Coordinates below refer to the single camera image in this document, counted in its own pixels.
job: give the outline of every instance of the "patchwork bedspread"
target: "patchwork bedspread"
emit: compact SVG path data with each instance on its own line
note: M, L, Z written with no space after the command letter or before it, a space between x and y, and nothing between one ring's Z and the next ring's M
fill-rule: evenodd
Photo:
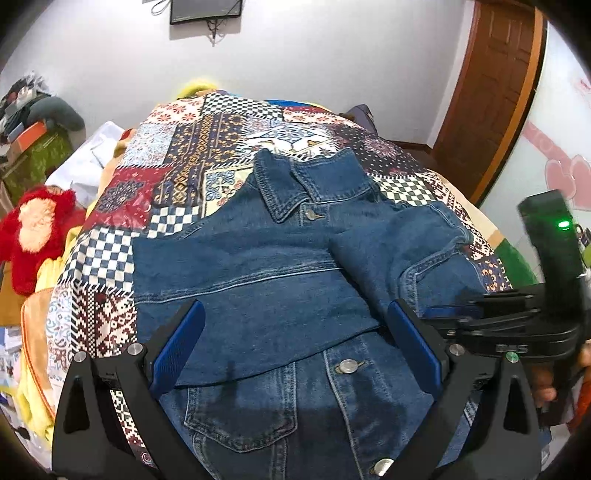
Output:
M47 339L56 398L77 351L117 355L136 339L134 237L166 237L214 213L241 187L263 148L306 161L345 147L395 202L448 205L474 234L466 255L487 288L510 288L500 260L450 189L395 144L312 106L221 93L177 100L156 107L139 126L54 290ZM122 395L113 400L134 452L150 464Z

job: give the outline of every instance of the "wooden door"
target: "wooden door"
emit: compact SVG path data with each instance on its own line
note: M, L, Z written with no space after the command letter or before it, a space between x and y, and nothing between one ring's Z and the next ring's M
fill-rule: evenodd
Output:
M442 175L473 203L506 160L526 114L543 19L513 1L477 2L466 57L433 148Z

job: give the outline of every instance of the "wall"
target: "wall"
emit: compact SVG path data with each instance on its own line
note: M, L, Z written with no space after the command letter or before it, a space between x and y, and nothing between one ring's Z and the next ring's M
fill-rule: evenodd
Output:
M427 142L465 0L245 0L214 47L202 23L170 27L140 0L54 0L0 73L34 69L87 122L127 128L190 79L252 98L367 103L382 136Z
M460 25L460 34L457 38L456 55L453 58L452 68L447 79L447 85L443 92L441 104L437 111L437 116L431 127L431 133L427 140L427 145L433 147L437 141L437 136L443 125L443 121L447 115L447 110L452 102L453 92L456 90L457 80L460 77L462 71L462 65L464 63L464 57L466 56L466 49L468 48L468 39L470 38L470 28L472 27L472 17L474 16L474 6L476 2L474 0L467 0L464 5L464 14L462 16L462 23Z
M537 270L517 204L560 189L575 220L591 229L591 83L551 25L540 82L515 148L480 209Z

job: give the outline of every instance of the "white cloth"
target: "white cloth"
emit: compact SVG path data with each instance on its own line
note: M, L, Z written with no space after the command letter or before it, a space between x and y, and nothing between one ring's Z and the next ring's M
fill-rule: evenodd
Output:
M101 125L70 158L49 175L45 185L74 190L76 200L88 207L96 199L100 175L107 162L113 158L115 145L123 132L113 122Z

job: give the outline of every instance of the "pink heart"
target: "pink heart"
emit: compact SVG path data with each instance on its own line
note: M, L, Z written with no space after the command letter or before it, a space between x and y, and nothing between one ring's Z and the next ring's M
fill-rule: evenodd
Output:
M564 198L571 199L576 191L576 185L571 175L565 174L562 165L557 160L548 160L545 168L546 185L550 190L560 190Z
M581 156L573 158L570 169L576 185L573 206L578 210L591 210L591 167Z

